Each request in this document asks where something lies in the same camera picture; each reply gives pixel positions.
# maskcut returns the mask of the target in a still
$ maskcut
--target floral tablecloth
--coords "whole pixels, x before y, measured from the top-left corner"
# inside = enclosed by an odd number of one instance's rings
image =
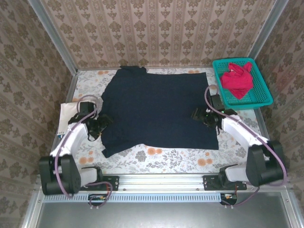
[[[216,84],[212,68],[148,69],[153,74],[183,74],[206,72],[209,85]],[[101,96],[116,70],[79,71],[73,101],[88,94]],[[243,121],[257,133],[260,129],[253,110],[238,111]],[[201,173],[218,172],[219,168],[246,161],[247,152],[228,133],[218,135],[219,150],[154,148],[143,144],[106,159],[100,139],[85,140],[75,155],[78,166],[98,165],[104,173]]]

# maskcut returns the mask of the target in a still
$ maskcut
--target patterned fabric surface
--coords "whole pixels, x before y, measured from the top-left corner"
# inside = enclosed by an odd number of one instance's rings
[[[246,56],[275,0],[42,0],[78,69]]]
[[[71,74],[27,1],[0,0],[0,227],[25,215]]]
[[[283,145],[289,178],[304,207],[304,1],[290,0],[256,59],[274,97],[263,109]]]
[[[212,68],[193,69],[148,69],[153,74],[183,74],[206,72],[208,84],[216,84]],[[74,101],[87,94],[101,96],[116,70],[79,71]],[[244,122],[260,133],[253,110],[239,111]],[[114,154],[106,159],[101,151],[100,138],[95,142],[83,141],[76,153],[79,166],[98,165],[104,173],[198,173],[217,172],[219,168],[245,162],[247,152],[228,133],[218,136],[219,150],[153,148],[143,144]]]

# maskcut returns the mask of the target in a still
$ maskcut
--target green basket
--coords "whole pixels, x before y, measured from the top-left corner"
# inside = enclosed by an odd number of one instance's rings
[[[242,99],[238,100],[229,92],[229,90],[222,87],[219,79],[225,72],[229,71],[229,63],[234,63],[242,67],[248,62],[252,63],[250,73],[253,77],[253,88]],[[273,103],[274,100],[253,59],[226,58],[214,60],[212,65],[218,82],[219,90],[224,101],[224,106],[226,108],[231,108],[234,110],[256,109],[265,105],[271,105]]]

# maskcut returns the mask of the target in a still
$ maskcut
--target teal plastic basket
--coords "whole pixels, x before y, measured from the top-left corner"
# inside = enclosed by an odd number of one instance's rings
[[[253,77],[253,88],[242,99],[238,100],[229,92],[229,90],[222,87],[219,79],[225,72],[229,71],[229,63],[235,63],[242,67],[248,62],[252,63],[250,73]],[[256,109],[265,105],[271,105],[273,103],[274,100],[253,59],[226,58],[214,60],[212,65],[214,68],[216,80],[218,82],[219,90],[223,98],[224,106],[226,108],[231,108],[234,110]]]

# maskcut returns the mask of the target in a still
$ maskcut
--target cable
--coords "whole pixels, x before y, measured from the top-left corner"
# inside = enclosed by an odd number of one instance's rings
[[[236,118],[230,116],[230,115],[227,115],[225,113],[222,113],[222,112],[219,112],[218,110],[216,110],[214,107],[211,106],[211,104],[208,102],[207,100],[207,92],[208,90],[210,90],[210,87],[213,86],[213,85],[209,85],[206,90],[205,90],[205,94],[204,94],[204,98],[205,98],[205,101],[206,101],[206,104],[209,106],[209,108],[211,110],[213,110],[214,112],[226,117],[226,118],[229,118],[237,123],[239,123],[242,127],[244,127],[250,134],[252,134],[255,138],[257,138],[270,152],[271,154],[275,157],[275,159],[278,161],[278,163],[280,164],[281,166],[281,169],[283,171],[283,181],[279,184],[270,184],[271,186],[282,186],[284,184],[287,183],[287,171],[286,171],[286,168],[283,164],[283,162],[281,161],[281,159],[279,158],[279,156],[274,152],[273,149],[271,149],[270,146],[267,145],[266,142],[264,142],[264,140],[261,139],[261,137],[255,133],[253,130],[251,130],[249,127],[247,127],[245,124],[243,124],[242,122],[239,122]]]
[[[229,206],[231,206],[231,207],[241,206],[241,205],[243,205],[244,203],[248,202],[252,197],[254,197],[254,196],[257,194],[257,192],[258,192],[259,190],[260,190],[260,187],[258,187],[258,188],[256,189],[256,191],[255,191],[254,193],[252,193],[246,200],[244,200],[244,201],[242,201],[242,202],[240,202],[240,203],[237,203],[237,204],[235,204],[235,205],[231,205],[230,203],[228,203],[228,202],[225,201],[225,200],[222,200],[222,202],[223,202],[223,203],[226,203],[227,205],[229,205]]]
[[[77,110],[78,110],[78,105],[79,105],[79,103],[83,100],[83,98],[88,97],[88,96],[91,96],[91,97],[95,98],[95,99],[98,101],[98,98],[97,98],[96,96],[94,96],[94,95],[85,95],[85,96],[81,97],[81,98],[79,99],[79,101],[77,102]],[[59,160],[59,155],[60,155],[60,153],[61,153],[61,151],[62,151],[62,148],[64,148],[64,146],[65,146],[65,144],[66,144],[66,142],[67,142],[69,136],[71,135],[71,133],[72,133],[72,132],[73,132],[73,131],[74,131],[74,130],[75,130],[75,129],[76,129],[76,128],[85,120],[85,119],[87,119],[87,118],[91,117],[92,115],[94,115],[95,113],[97,113],[97,110],[99,109],[99,105],[100,105],[100,104],[97,103],[97,104],[96,104],[96,108],[94,109],[94,111],[92,111],[90,114],[86,115],[86,116],[83,117],[80,121],[78,121],[78,122],[71,128],[70,131],[69,131],[69,130],[67,131],[66,137],[64,137],[64,139],[63,139],[63,141],[62,141],[62,144],[61,144],[61,146],[59,147],[58,152],[57,152],[57,154],[56,154],[56,157],[55,157],[55,175],[56,175],[56,179],[57,179],[58,185],[59,185],[59,187],[60,187],[62,193],[63,193],[66,197],[68,197],[68,198],[72,198],[72,196],[70,196],[70,195],[67,193],[67,191],[65,190],[65,188],[63,187],[62,182],[61,182],[61,178],[60,178],[59,171],[58,171],[58,160]]]
[[[90,183],[90,184],[87,184],[87,186],[94,186],[94,185],[100,185],[100,184],[106,184],[108,186],[110,186],[110,192],[107,196],[107,198],[105,198],[105,200],[103,201],[103,203],[101,203],[100,205],[96,206],[96,207],[102,207],[111,197],[112,195],[112,192],[113,192],[113,186],[110,182],[107,182],[107,181],[102,181],[102,182],[97,182],[97,183]],[[95,196],[92,196],[90,198],[90,201],[89,201],[89,205],[91,206],[91,208],[93,208],[94,206],[92,205],[92,199],[94,198],[97,198],[97,197],[100,197],[99,195],[95,195]]]

